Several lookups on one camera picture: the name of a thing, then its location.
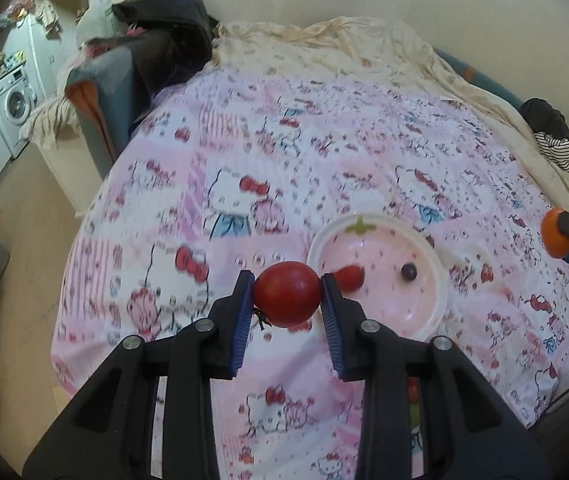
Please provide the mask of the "striped shirt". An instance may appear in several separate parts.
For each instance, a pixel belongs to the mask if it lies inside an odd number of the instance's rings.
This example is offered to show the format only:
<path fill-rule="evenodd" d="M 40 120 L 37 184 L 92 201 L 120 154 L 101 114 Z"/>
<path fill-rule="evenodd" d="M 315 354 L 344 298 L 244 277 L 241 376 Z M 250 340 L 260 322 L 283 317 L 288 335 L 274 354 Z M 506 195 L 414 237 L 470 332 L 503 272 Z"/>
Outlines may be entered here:
<path fill-rule="evenodd" d="M 539 152 L 561 170 L 569 174 L 569 140 L 556 139 L 545 132 L 535 132 Z"/>

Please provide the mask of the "large red strawberry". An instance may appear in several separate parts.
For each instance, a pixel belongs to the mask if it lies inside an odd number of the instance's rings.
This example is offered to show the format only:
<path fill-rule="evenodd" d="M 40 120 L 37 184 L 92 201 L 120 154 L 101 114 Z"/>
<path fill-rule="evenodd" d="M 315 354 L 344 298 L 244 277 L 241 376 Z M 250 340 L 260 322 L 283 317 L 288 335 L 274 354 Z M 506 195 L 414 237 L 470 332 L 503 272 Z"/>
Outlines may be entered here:
<path fill-rule="evenodd" d="M 349 294 L 350 292 L 356 292 L 364 285 L 365 269 L 362 266 L 358 266 L 358 264 L 350 264 L 335 271 L 333 276 L 341 292 Z"/>

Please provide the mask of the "strawberry pattern plate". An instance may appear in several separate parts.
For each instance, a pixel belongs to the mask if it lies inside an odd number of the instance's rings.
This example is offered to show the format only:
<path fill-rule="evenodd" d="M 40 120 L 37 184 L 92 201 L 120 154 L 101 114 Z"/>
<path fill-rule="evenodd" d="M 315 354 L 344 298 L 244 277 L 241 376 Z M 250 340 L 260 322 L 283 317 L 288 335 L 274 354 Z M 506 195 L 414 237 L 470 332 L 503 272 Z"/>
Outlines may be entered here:
<path fill-rule="evenodd" d="M 406 282 L 401 267 L 417 266 Z M 347 297 L 370 318 L 399 336 L 426 341 L 437 331 L 447 304 L 447 278 L 437 252 L 410 224 L 386 214 L 348 214 L 324 226 L 309 248 L 307 264 L 318 274 L 358 264 L 364 285 Z"/>

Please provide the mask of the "beige towel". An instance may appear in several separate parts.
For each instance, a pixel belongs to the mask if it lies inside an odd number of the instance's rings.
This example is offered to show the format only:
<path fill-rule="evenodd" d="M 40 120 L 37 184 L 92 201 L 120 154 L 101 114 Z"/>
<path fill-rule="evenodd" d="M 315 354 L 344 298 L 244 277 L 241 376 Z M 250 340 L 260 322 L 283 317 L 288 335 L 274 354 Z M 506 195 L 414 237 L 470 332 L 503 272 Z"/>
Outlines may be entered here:
<path fill-rule="evenodd" d="M 60 142 L 78 138 L 81 133 L 73 104 L 65 96 L 55 96 L 30 113 L 19 138 L 41 150 L 56 150 Z"/>

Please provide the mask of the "dark grape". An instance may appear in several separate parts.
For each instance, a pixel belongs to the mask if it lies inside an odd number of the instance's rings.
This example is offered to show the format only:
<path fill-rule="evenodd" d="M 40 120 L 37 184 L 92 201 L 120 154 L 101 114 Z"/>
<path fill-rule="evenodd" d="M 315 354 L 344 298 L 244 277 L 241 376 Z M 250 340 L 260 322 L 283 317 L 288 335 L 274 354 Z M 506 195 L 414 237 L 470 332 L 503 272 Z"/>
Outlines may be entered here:
<path fill-rule="evenodd" d="M 404 281 L 412 282 L 417 278 L 417 266 L 413 262 L 407 262 L 401 267 L 401 275 Z"/>

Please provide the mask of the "black garment right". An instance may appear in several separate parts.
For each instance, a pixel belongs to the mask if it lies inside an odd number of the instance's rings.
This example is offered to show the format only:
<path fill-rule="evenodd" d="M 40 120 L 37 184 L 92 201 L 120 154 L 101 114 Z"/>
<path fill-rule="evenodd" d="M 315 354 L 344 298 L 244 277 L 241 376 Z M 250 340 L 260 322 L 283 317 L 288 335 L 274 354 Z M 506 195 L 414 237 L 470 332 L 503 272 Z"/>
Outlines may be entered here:
<path fill-rule="evenodd" d="M 526 100 L 519 107 L 519 112 L 533 134 L 545 132 L 556 139 L 569 140 L 569 127 L 565 116 L 547 101 L 538 98 Z"/>

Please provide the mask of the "blue bed frame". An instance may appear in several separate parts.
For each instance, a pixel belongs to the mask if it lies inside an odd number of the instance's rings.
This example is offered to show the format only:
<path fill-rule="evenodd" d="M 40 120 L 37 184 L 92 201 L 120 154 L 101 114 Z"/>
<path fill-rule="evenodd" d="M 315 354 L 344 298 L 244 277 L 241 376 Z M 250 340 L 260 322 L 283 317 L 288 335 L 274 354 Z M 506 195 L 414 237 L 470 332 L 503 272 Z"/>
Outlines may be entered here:
<path fill-rule="evenodd" d="M 64 94 L 75 108 L 80 132 L 102 179 L 129 143 L 135 90 L 132 53 L 123 47 L 86 58 L 68 74 Z"/>

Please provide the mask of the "white refrigerator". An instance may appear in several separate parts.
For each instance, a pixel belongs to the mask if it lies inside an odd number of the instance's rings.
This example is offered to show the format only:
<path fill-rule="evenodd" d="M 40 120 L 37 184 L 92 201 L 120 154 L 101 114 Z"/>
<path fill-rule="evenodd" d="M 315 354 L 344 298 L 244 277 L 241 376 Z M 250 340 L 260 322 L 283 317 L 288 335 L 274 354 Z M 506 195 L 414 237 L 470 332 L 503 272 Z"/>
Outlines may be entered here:
<path fill-rule="evenodd" d="M 57 76 L 63 65 L 76 55 L 75 15 L 55 6 L 57 28 L 46 33 L 33 13 L 27 14 L 9 30 L 4 48 L 6 55 L 22 51 L 30 86 L 39 103 L 57 93 Z"/>

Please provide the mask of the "black clothes pile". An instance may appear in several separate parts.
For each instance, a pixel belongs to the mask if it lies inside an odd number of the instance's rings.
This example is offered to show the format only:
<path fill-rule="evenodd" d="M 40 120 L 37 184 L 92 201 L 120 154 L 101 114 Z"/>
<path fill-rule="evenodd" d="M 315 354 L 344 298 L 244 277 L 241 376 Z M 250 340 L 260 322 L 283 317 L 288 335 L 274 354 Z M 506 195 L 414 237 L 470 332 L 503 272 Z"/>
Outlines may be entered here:
<path fill-rule="evenodd" d="M 112 11 L 138 30 L 123 44 L 132 53 L 136 118 L 160 90 L 187 81 L 212 58 L 218 21 L 203 0 L 123 0 Z"/>

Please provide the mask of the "white plastic bag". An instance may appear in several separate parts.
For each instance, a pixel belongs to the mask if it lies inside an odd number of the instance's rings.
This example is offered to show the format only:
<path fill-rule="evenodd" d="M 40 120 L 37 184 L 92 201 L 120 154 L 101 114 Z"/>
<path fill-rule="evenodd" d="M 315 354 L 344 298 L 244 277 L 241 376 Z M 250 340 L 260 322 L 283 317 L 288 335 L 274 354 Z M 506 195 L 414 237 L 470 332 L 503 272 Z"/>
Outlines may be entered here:
<path fill-rule="evenodd" d="M 121 34 L 121 24 L 116 18 L 111 0 L 94 0 L 76 27 L 76 44 L 82 47 L 96 38 L 110 38 Z"/>

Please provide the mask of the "white washing machine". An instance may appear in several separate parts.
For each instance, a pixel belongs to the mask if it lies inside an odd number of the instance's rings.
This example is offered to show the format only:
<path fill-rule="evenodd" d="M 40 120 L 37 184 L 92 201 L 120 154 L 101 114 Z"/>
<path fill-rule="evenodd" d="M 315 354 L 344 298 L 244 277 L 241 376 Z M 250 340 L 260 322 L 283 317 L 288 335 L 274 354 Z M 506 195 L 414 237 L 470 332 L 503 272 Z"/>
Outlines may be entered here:
<path fill-rule="evenodd" d="M 28 140 L 22 138 L 20 130 L 36 104 L 37 93 L 30 85 L 24 66 L 0 77 L 0 133 L 12 159 L 19 157 L 26 147 Z"/>

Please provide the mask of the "red cherry tomato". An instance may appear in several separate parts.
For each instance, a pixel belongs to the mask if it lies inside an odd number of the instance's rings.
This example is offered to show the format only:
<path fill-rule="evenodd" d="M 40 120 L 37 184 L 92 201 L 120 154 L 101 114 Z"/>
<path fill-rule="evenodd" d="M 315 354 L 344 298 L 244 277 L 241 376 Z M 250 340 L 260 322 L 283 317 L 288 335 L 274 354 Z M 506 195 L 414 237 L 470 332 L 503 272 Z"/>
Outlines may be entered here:
<path fill-rule="evenodd" d="M 316 312 L 323 299 L 323 285 L 306 264 L 279 262 L 257 278 L 252 299 L 260 322 L 291 328 L 305 323 Z"/>
<path fill-rule="evenodd" d="M 417 377 L 408 377 L 406 379 L 407 399 L 409 403 L 417 404 L 420 400 L 420 382 Z"/>

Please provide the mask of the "green fruit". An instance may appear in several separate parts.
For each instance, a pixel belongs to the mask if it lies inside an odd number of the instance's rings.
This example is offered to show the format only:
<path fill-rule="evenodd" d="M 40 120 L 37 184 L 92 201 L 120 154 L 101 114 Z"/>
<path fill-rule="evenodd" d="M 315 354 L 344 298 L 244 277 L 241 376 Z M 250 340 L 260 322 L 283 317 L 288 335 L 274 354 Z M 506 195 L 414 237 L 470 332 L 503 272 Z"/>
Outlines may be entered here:
<path fill-rule="evenodd" d="M 420 405 L 418 403 L 409 404 L 409 423 L 411 424 L 411 429 L 419 427 L 420 422 Z"/>

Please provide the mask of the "orange tangerine bottom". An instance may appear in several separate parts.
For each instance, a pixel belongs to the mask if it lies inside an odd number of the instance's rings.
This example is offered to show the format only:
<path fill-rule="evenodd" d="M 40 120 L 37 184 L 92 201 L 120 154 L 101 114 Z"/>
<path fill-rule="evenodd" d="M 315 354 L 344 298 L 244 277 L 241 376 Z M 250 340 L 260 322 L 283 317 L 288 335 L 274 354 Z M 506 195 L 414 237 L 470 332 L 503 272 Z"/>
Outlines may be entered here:
<path fill-rule="evenodd" d="M 569 254 L 569 237 L 562 234 L 558 228 L 558 220 L 563 213 L 562 209 L 550 209 L 541 222 L 541 237 L 546 251 L 550 257 L 565 258 Z"/>

